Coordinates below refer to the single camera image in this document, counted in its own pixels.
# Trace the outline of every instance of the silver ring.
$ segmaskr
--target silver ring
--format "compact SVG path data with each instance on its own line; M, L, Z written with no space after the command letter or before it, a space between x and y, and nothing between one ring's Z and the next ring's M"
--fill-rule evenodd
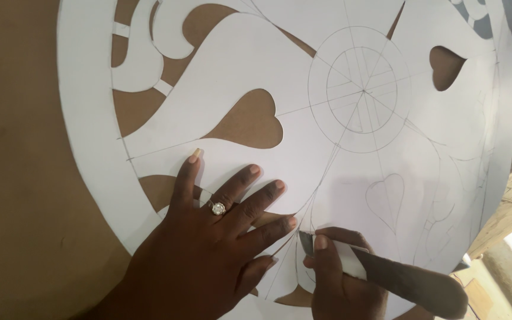
M213 214L216 216L222 215L226 212L226 208L224 208L224 204L218 202L214 203L211 200L207 201L207 206L213 211Z

